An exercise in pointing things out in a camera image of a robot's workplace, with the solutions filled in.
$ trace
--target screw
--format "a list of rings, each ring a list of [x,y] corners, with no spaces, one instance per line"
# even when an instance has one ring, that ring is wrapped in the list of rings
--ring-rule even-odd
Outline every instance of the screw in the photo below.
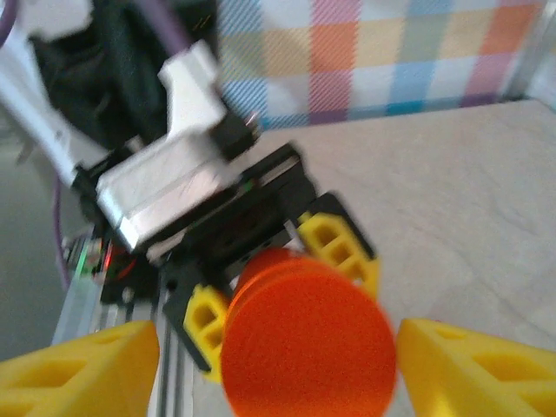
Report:
[[[122,301],[126,304],[129,304],[133,301],[133,296],[135,295],[135,291],[130,287],[126,287],[122,291]]]
[[[255,140],[258,140],[262,134],[260,121],[260,115],[257,111],[252,112],[245,121],[245,125],[251,130]]]

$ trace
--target black cloth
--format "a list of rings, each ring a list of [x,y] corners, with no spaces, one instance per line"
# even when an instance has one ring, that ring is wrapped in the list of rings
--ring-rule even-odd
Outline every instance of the black cloth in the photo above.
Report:
[[[50,102],[106,149],[167,132],[166,91],[158,72],[166,52],[131,1],[93,0],[91,24],[55,41],[30,38]],[[215,3],[176,6],[193,38],[215,49]]]

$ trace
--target cable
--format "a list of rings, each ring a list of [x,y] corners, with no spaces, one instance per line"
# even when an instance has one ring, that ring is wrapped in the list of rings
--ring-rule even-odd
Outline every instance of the cable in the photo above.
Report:
[[[70,275],[66,268],[66,261],[63,259],[62,247],[62,227],[60,222],[60,201],[62,200],[62,182],[60,177],[56,175],[54,180],[54,201],[52,202],[52,222],[54,224],[54,241],[56,244],[56,264],[60,271],[60,281],[62,289],[67,291],[70,287]]]
[[[133,270],[133,267],[136,265],[136,263],[137,259],[131,261],[128,266],[125,267],[123,271],[118,274],[116,279],[121,280],[122,278],[125,278]]]
[[[4,0],[3,12],[0,16],[0,48],[6,43],[14,24],[16,24],[17,8],[17,0]]]
[[[191,47],[191,37],[164,0],[136,0],[136,4],[170,56]]]

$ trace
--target white table surface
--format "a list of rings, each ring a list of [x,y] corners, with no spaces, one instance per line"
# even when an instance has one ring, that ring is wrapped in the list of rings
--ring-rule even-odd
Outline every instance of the white table surface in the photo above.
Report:
[[[405,317],[556,350],[556,116],[536,102],[264,134],[295,141],[382,258],[380,303]],[[402,379],[388,416],[414,415]],[[233,415],[195,376],[194,416]]]

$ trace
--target orange disc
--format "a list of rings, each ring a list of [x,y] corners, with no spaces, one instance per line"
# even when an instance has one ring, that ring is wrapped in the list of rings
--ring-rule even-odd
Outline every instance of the orange disc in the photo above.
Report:
[[[249,263],[222,344],[222,385],[236,415],[380,416],[394,384],[394,336],[368,295],[285,249]]]

